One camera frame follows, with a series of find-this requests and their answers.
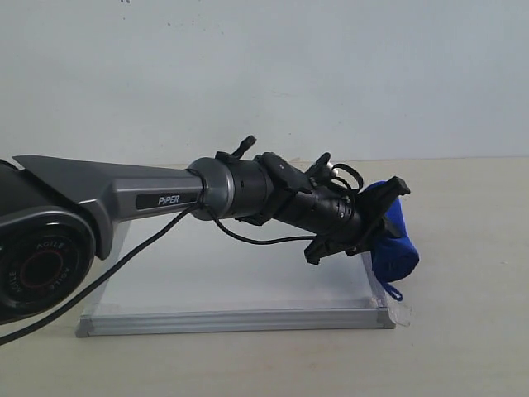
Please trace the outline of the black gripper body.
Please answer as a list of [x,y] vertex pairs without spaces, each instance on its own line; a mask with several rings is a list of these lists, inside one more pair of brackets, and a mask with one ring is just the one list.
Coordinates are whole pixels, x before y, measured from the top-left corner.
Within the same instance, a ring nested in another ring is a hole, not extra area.
[[328,188],[286,198],[280,205],[280,221],[315,234],[304,249],[312,265],[337,253],[354,256],[369,250],[363,216],[352,202]]

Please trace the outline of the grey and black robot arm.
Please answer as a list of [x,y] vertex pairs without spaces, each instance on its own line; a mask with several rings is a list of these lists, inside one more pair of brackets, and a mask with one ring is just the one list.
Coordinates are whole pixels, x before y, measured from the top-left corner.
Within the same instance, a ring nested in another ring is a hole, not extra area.
[[322,155],[300,170],[271,152],[245,160],[219,152],[183,170],[20,155],[1,164],[1,321],[53,308],[81,284],[94,259],[106,259],[115,227],[168,213],[254,226],[277,220],[302,229],[310,264],[337,253],[368,252],[378,282],[393,282],[419,262],[404,222],[399,177],[353,184]]

